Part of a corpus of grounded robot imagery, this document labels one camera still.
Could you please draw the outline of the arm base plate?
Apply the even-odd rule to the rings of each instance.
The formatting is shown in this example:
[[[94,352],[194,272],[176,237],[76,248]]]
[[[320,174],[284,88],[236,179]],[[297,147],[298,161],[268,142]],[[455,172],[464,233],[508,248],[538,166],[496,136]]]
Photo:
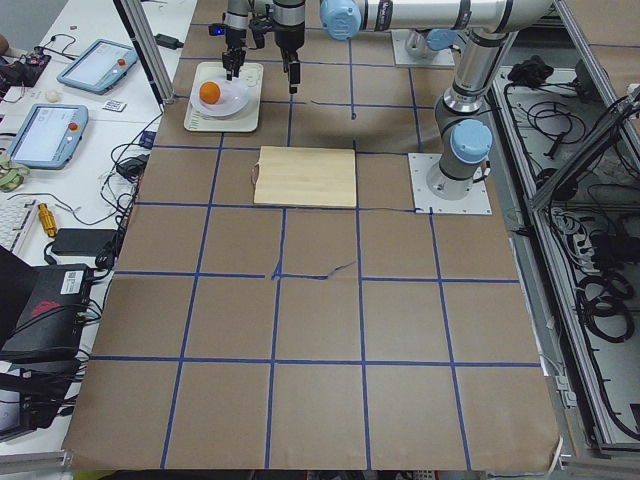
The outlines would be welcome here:
[[[457,32],[448,29],[393,30],[395,65],[408,68],[453,69],[451,47],[456,38]]]
[[[480,166],[467,180],[453,180],[440,170],[440,154],[409,153],[408,164],[416,213],[491,215]]]

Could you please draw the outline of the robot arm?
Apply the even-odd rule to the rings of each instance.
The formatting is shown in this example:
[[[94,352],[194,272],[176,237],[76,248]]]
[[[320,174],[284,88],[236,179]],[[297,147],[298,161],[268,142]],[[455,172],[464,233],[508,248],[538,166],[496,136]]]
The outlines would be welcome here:
[[[249,25],[249,2],[228,0],[224,14],[226,50],[222,64],[229,81],[239,76],[246,56],[246,35]]]
[[[353,149],[361,183],[407,177],[408,154],[442,148],[436,103],[470,55],[469,33],[457,33],[445,50],[453,67],[434,68],[420,36],[366,28],[337,41],[321,27],[318,8],[310,11],[302,86],[285,109],[288,146]]]

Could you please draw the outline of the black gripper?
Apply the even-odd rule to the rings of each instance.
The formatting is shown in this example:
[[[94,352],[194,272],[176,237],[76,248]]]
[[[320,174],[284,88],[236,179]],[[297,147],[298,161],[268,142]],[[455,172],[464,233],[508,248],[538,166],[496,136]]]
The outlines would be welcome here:
[[[226,69],[226,79],[232,81],[239,76],[246,56],[246,30],[225,28],[226,50],[222,54],[222,64]]]
[[[298,25],[282,25],[273,22],[273,32],[276,45],[279,47],[282,57],[283,71],[287,75],[289,83],[299,83],[301,78],[301,67],[298,50],[304,45],[305,23]],[[290,94],[298,93],[298,84],[291,84]]]

